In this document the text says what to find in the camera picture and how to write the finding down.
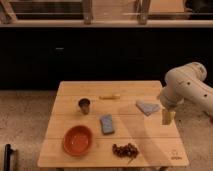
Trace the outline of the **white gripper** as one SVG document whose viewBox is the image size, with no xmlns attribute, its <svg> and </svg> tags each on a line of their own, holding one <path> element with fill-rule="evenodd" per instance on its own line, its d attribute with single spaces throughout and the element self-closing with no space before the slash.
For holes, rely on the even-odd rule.
<svg viewBox="0 0 213 171">
<path fill-rule="evenodd" d="M 158 99 L 165 108 L 175 108 L 184 102 L 184 98 L 169 87 L 164 87 L 161 90 Z M 174 119 L 175 114 L 174 110 L 163 109 L 162 124 L 169 125 Z"/>
</svg>

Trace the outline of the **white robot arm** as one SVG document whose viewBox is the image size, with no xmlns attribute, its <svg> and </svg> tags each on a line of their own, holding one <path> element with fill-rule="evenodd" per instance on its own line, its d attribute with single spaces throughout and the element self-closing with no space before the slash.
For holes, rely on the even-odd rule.
<svg viewBox="0 0 213 171">
<path fill-rule="evenodd" d="M 165 74 L 166 86 L 158 95 L 163 106 L 163 125 L 171 124 L 175 116 L 175 108 L 185 99 L 213 115 L 213 87 L 204 83 L 206 77 L 207 70 L 199 62 L 175 67 Z"/>
</svg>

